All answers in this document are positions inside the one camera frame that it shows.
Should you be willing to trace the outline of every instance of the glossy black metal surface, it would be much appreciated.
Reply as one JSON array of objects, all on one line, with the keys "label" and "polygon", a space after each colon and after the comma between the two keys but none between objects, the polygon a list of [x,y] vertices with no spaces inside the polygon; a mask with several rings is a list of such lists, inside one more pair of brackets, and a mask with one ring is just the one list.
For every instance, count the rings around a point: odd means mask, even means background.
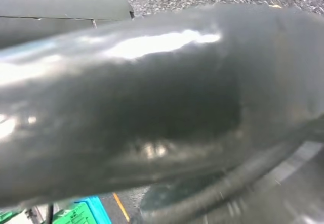
[{"label": "glossy black metal surface", "polygon": [[221,5],[2,51],[0,206],[217,172],[270,148],[323,113],[323,28]]}]

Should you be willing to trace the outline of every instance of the yellow painted line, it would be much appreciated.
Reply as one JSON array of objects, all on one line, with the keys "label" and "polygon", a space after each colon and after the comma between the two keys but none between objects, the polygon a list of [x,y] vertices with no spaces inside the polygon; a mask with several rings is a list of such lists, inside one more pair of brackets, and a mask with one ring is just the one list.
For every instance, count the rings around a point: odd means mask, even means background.
[{"label": "yellow painted line", "polygon": [[119,206],[119,209],[124,214],[125,219],[127,220],[127,222],[129,222],[129,216],[127,213],[127,211],[124,208],[124,206],[122,204],[122,202],[119,200],[119,197],[115,192],[113,193],[113,197],[115,198],[116,202],[117,202],[118,206]]}]

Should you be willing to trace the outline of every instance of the blue plastic crate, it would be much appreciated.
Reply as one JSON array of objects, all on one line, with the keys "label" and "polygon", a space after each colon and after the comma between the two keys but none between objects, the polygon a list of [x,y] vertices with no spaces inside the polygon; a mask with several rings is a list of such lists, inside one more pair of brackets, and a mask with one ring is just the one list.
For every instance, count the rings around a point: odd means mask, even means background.
[{"label": "blue plastic crate", "polygon": [[76,201],[76,203],[80,202],[87,203],[97,224],[112,224],[110,217],[98,196],[89,196]]}]

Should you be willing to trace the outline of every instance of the green crate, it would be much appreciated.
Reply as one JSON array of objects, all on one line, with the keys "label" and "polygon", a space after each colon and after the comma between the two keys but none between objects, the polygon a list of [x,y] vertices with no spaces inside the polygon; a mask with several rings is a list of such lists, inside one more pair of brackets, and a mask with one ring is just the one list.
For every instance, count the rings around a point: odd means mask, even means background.
[{"label": "green crate", "polygon": [[10,219],[17,216],[17,214],[19,214],[19,212],[16,212],[16,211],[1,212],[0,211],[0,224],[6,223]]},{"label": "green crate", "polygon": [[53,224],[97,224],[86,203],[74,204],[54,216]]}]

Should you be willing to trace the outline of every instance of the cable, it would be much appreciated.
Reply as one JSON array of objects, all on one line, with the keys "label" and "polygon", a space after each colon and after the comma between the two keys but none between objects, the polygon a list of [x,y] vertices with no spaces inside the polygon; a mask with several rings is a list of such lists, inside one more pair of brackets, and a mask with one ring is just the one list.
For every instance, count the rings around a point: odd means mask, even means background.
[{"label": "cable", "polygon": [[48,204],[48,212],[46,214],[46,224],[53,224],[53,216],[54,216],[54,205]]}]

